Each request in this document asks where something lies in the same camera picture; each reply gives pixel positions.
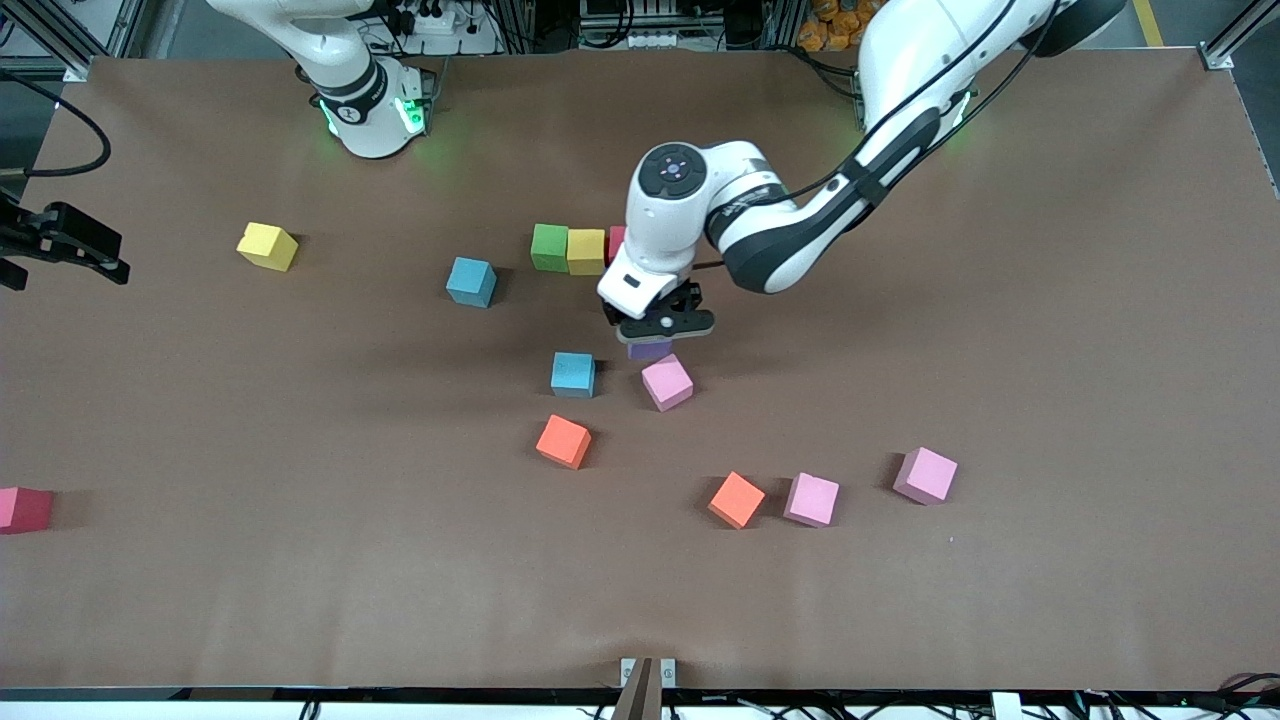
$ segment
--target brown table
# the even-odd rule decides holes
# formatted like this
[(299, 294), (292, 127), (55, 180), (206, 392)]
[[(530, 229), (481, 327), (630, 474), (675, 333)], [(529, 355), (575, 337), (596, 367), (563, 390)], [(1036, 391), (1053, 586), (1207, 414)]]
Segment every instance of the brown table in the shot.
[[(982, 78), (992, 87), (1007, 64)], [(346, 154), (287, 63), (101, 61), (111, 135), (32, 183), (125, 236), (133, 281), (3, 296), (0, 683), (1199, 688), (1280, 665), (1280, 204), (1193, 51), (1033, 63), (777, 297), (701, 279), (698, 396), (655, 413), (593, 281), (535, 222), (617, 223), (653, 145), (745, 137), (800, 186), (850, 109), (787, 56), (568, 54), (449, 70), (434, 135)], [(46, 167), (93, 143), (59, 114)], [(247, 220), (303, 237), (288, 274)], [(456, 255), (503, 268), (454, 305)], [(557, 350), (599, 397), (556, 398)], [(532, 450), (550, 413), (586, 468)], [(950, 503), (887, 489), (955, 457)], [(705, 511), (737, 470), (771, 500)], [(844, 486), (831, 529), (785, 478)]]

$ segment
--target yellow tape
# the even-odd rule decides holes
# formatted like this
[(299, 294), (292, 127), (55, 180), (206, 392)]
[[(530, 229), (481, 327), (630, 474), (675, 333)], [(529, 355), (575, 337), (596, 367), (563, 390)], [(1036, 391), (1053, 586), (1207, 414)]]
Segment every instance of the yellow tape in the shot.
[(1138, 13), (1138, 24), (1142, 26), (1142, 37), (1147, 41), (1147, 47), (1164, 47), (1165, 38), (1160, 35), (1160, 26), (1156, 24), (1151, 0), (1133, 0), (1133, 9)]

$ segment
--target white device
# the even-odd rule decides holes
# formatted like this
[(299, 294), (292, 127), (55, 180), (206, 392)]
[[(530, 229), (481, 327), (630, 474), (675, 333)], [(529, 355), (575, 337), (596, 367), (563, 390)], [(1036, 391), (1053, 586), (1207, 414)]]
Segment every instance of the white device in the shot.
[(1021, 42), (1052, 56), (1096, 36), (1125, 0), (893, 0), (859, 50), (870, 128), (799, 206), (750, 142), (660, 145), (636, 167), (626, 237), (596, 287), (622, 342), (707, 334), (689, 282), (707, 234), (733, 282), (763, 293), (795, 284), (831, 243), (867, 218), (893, 184), (943, 142), (974, 76)]
[(374, 58), (348, 15), (372, 0), (209, 0), (298, 61), (332, 132), (361, 158), (385, 158), (426, 131), (422, 70)]

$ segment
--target pink cube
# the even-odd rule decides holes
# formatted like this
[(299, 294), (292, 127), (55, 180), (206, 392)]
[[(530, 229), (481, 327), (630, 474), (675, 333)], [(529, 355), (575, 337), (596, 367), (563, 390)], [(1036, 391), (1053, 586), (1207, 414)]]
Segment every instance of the pink cube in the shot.
[(49, 527), (54, 493), (28, 488), (0, 488), (0, 536), (33, 533)]
[(836, 493), (840, 486), (831, 480), (800, 473), (791, 480), (791, 493), (782, 516), (812, 528), (826, 528), (831, 524), (831, 514), (836, 510)]
[(941, 505), (947, 500), (956, 464), (932, 450), (920, 447), (902, 461), (893, 489), (922, 505)]
[(644, 388), (649, 391), (654, 405), (666, 413), (694, 396), (694, 380), (689, 378), (685, 366), (675, 355), (668, 355), (640, 370)]
[(626, 225), (613, 225), (609, 228), (609, 243), (605, 246), (604, 251), (604, 264), (608, 265), (613, 263), (613, 259), (618, 256), (618, 250), (622, 249), (622, 241), (627, 237)]

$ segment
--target floor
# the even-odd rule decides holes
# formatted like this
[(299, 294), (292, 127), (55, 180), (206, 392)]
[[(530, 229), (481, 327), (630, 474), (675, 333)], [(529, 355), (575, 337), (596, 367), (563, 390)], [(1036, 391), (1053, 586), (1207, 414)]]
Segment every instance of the floor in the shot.
[[(164, 17), (157, 18), (151, 28), (148, 56), (284, 56), (284, 51), (261, 33), (214, 12), (205, 0), (169, 3)], [(1132, 0), (1124, 14), (1088, 46), (1196, 45), (1212, 38), (1247, 5), (1248, 0)], [(6, 33), (0, 26), (0, 40)], [(4, 53), (5, 46), (0, 44), (0, 54)], [(1280, 73), (1275, 72), (1280, 68), (1280, 22), (1258, 31), (1233, 59), (1236, 86), (1253, 120), (1260, 149), (1272, 167), (1280, 167)], [(0, 168), (27, 165), (35, 160), (52, 111), (44, 99), (14, 83), (0, 82)], [(4, 190), (20, 193), (22, 183), (4, 186)]]

